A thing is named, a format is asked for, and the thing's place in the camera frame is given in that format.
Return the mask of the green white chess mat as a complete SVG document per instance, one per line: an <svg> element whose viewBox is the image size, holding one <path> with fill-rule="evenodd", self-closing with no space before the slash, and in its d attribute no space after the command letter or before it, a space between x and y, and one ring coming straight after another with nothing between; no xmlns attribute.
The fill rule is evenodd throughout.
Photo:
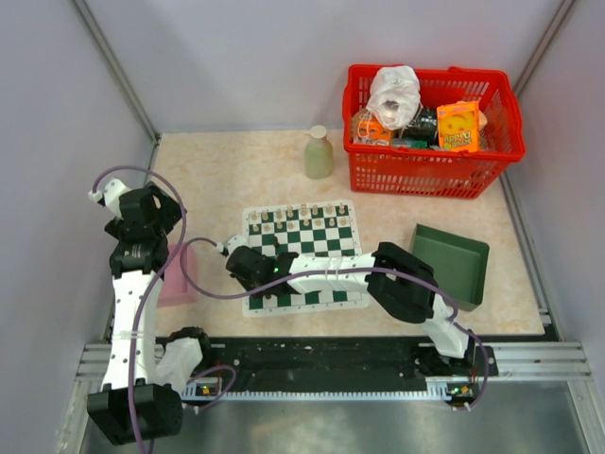
<svg viewBox="0 0 605 454"><path fill-rule="evenodd" d="M247 208L242 213L244 237L259 253L302 253L317 257L362 254L351 201L320 201ZM365 308L368 296L346 291L304 295L248 297L242 300L247 317Z"/></svg>

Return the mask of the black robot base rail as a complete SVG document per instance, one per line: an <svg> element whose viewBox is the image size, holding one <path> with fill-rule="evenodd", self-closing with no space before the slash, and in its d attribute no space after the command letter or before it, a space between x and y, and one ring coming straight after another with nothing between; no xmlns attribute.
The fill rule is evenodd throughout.
<svg viewBox="0 0 605 454"><path fill-rule="evenodd" d="M471 402L484 377L498 368L493 349L475 341L461 359L440 355L426 337L214 338L202 364L231 366L200 377L183 396L188 404L254 397L383 397L427 393L432 378L445 381L443 400Z"/></svg>

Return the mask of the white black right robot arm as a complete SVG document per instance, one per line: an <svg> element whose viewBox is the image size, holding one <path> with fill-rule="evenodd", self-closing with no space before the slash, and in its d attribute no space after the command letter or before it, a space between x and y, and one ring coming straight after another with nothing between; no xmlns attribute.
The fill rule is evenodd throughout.
<svg viewBox="0 0 605 454"><path fill-rule="evenodd" d="M347 292L371 296L391 318L417 324L450 373L469 374L477 357L488 371L490 356L478 336L457 321L459 303L437 283L433 269L391 242L373 253L317 257L264 255L242 244L227 248L226 270L245 296Z"/></svg>

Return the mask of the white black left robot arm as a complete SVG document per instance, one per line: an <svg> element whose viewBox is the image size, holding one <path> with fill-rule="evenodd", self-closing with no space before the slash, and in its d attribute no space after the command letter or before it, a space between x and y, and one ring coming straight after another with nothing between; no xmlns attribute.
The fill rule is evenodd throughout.
<svg viewBox="0 0 605 454"><path fill-rule="evenodd" d="M177 256L167 236L182 218L177 201L155 183L131 189L118 179L90 192L113 215L106 232L117 244L110 256L114 318L111 352L100 389L87 411L112 445L173 436L182 427L182 393L191 374L214 366L204 334L184 328L156 358L157 306L164 273Z"/></svg>

